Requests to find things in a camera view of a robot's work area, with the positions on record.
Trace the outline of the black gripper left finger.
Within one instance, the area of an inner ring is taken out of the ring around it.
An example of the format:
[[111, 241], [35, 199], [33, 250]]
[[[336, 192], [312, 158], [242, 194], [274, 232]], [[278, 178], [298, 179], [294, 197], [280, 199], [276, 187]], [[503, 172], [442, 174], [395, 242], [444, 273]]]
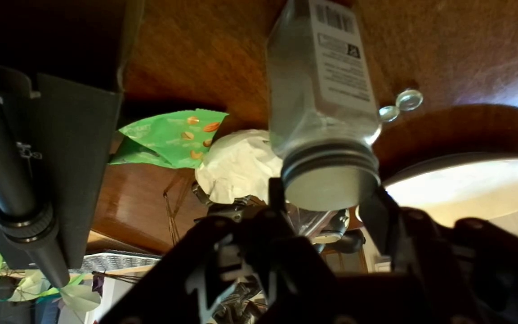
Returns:
[[246, 277], [267, 298], [256, 324], [332, 324], [334, 275], [285, 221], [278, 178], [267, 181], [267, 197], [240, 221], [222, 212], [201, 217], [98, 324], [203, 324]]

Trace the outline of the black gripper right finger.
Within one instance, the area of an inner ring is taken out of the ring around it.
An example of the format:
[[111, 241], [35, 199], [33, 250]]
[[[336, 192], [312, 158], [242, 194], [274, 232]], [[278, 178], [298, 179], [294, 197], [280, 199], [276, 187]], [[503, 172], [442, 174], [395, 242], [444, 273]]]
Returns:
[[375, 277], [372, 314], [393, 324], [518, 324], [518, 235], [472, 215], [438, 224], [382, 187], [355, 214], [390, 260]]

